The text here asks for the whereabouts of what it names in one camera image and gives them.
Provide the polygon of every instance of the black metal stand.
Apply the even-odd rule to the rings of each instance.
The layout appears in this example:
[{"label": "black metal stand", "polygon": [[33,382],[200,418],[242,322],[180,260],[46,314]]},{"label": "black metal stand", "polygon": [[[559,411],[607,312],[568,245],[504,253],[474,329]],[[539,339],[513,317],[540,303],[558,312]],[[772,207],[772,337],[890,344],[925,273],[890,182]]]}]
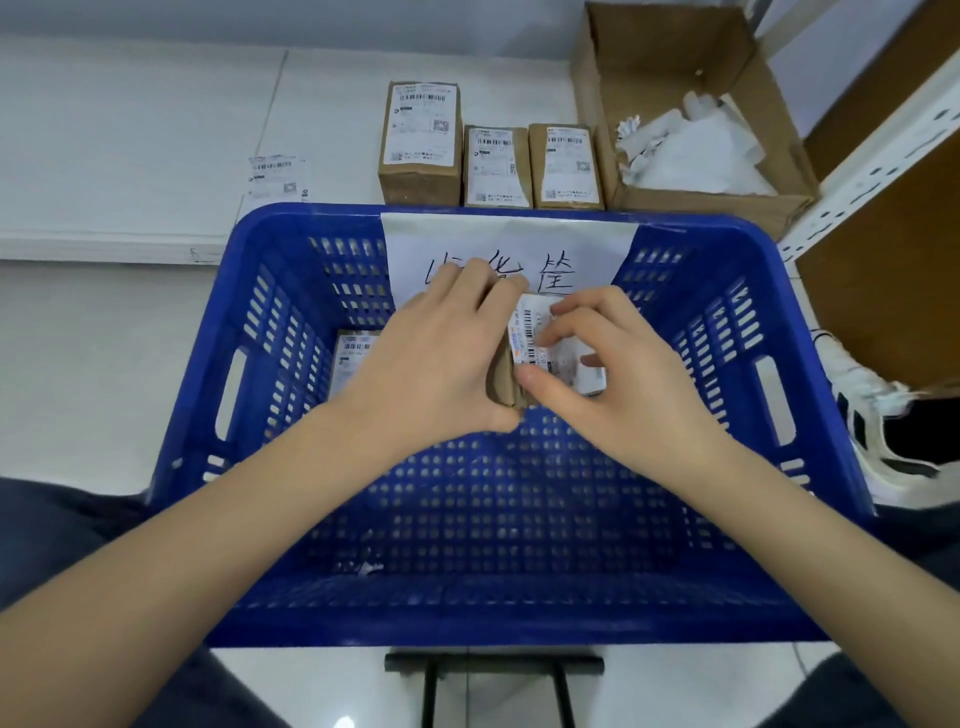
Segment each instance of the black metal stand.
[{"label": "black metal stand", "polygon": [[387,672],[423,673],[423,712],[420,728],[433,728],[437,680],[449,674],[486,672],[501,675],[548,675],[553,678],[562,728],[576,728],[566,676],[602,675],[602,657],[593,655],[458,655],[437,652],[391,652],[383,661]]}]

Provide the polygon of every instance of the basket handle hole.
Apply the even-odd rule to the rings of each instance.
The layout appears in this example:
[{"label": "basket handle hole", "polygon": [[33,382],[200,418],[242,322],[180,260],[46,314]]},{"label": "basket handle hole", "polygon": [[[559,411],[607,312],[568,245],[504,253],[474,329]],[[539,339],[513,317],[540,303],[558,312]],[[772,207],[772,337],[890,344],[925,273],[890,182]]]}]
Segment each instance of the basket handle hole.
[{"label": "basket handle hole", "polygon": [[773,356],[763,355],[754,362],[754,366],[763,398],[767,401],[767,412],[770,414],[777,442],[781,446],[789,445],[797,437],[797,424],[793,420],[790,403],[786,400],[777,362]]},{"label": "basket handle hole", "polygon": [[220,407],[217,409],[217,419],[213,430],[217,437],[226,441],[230,432],[230,423],[233,422],[233,410],[236,408],[237,395],[240,393],[240,382],[247,367],[247,353],[237,349],[230,361],[230,371],[227,373],[227,383],[224,385],[224,394],[220,398]]}]

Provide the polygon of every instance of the person's right hand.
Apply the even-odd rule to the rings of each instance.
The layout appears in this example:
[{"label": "person's right hand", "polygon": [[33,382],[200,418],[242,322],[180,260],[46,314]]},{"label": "person's right hand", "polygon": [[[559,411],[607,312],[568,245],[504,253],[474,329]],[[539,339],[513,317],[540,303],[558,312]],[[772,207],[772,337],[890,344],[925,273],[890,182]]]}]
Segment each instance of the person's right hand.
[{"label": "person's right hand", "polygon": [[616,286],[590,288],[554,303],[557,317],[539,346],[579,336],[607,368],[607,389],[583,397],[534,364],[516,378],[587,440],[636,473],[676,490],[709,476],[734,440],[701,401],[680,357]]}]

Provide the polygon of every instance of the blue plastic basket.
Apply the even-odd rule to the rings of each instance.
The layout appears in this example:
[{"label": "blue plastic basket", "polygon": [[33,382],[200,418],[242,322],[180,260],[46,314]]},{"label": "blue plastic basket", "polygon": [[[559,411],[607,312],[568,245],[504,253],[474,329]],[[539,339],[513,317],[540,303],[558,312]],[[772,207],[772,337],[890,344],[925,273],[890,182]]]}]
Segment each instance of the blue plastic basket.
[{"label": "blue plastic basket", "polygon": [[[194,492],[322,402],[338,329],[386,323],[394,310],[380,223],[386,209],[272,205],[237,225],[156,465],[153,506]],[[682,354],[717,419],[782,466],[798,487],[856,521],[872,515],[827,380],[766,235],[729,217],[504,214],[639,222],[614,283]],[[246,364],[221,439],[215,421],[237,350]],[[789,422],[775,423],[763,394],[756,364],[769,368],[771,361],[795,436]],[[383,568],[358,575],[365,562]],[[396,465],[318,523],[209,642],[821,636],[715,526],[594,449],[549,410],[534,407],[513,434],[442,443]]]}]

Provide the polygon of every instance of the dark pants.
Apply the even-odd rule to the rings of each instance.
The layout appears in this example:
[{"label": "dark pants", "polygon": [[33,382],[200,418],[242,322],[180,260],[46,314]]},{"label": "dark pants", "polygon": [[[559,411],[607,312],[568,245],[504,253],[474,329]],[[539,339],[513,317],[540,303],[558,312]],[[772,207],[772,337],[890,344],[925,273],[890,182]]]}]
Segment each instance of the dark pants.
[{"label": "dark pants", "polygon": [[[0,478],[0,610],[145,517],[139,497]],[[133,725],[289,728],[206,647],[187,658]]]},{"label": "dark pants", "polygon": [[[883,509],[877,535],[953,588],[960,586],[960,505]],[[0,478],[0,610],[143,522],[139,497],[94,496]],[[136,728],[280,728],[287,724],[205,647],[170,678]],[[906,726],[846,657],[824,660],[761,728]]]}]

